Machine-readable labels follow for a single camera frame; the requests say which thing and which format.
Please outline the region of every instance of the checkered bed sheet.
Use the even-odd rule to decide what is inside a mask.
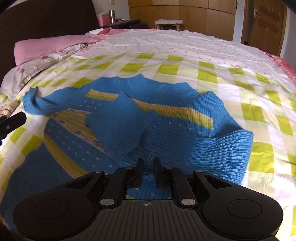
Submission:
[[[86,58],[73,55],[41,72],[24,87],[38,86],[42,96],[67,86],[81,87],[101,76],[143,74],[159,82],[187,82],[200,93],[213,91],[254,143],[242,185],[274,198],[284,210],[277,238],[296,240],[296,95],[276,79],[250,69],[215,65],[172,55],[124,53]],[[23,111],[22,104],[16,112]],[[27,114],[27,122],[0,147],[0,199],[12,172],[43,141],[49,117]]]

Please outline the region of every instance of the silver bolt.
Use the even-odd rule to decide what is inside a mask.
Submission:
[[[181,201],[181,203],[185,206],[192,206],[195,204],[195,201],[191,198],[185,198]]]
[[[104,205],[104,206],[110,206],[112,204],[114,204],[114,200],[111,199],[111,198],[105,198],[105,199],[102,199],[101,200],[101,204]]]

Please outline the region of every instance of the knitted sweater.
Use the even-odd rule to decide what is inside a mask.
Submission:
[[[171,197],[169,190],[154,187],[154,157],[185,173],[201,169],[242,182],[253,133],[243,130],[211,91],[201,95],[187,83],[159,83],[137,75],[102,77],[44,98],[36,92],[30,88],[24,95],[24,110],[52,114],[45,127],[45,140],[51,144],[29,154],[12,174],[0,213],[4,207],[13,209],[28,194],[75,177],[80,169],[108,174],[135,165],[138,158],[145,163],[145,180],[141,189],[128,190],[133,198]],[[36,160],[40,157],[42,164]],[[22,191],[17,193],[16,186]]]

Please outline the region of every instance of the wooden stool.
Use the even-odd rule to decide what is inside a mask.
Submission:
[[[167,19],[159,19],[155,21],[156,29],[172,29],[171,26],[175,26],[178,32],[182,31],[183,20],[167,20]]]

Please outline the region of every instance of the ribbed black plate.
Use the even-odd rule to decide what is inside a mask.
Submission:
[[[80,234],[64,241],[230,241],[210,230],[194,210],[173,200],[123,200],[102,210]],[[274,236],[264,241],[276,241]]]

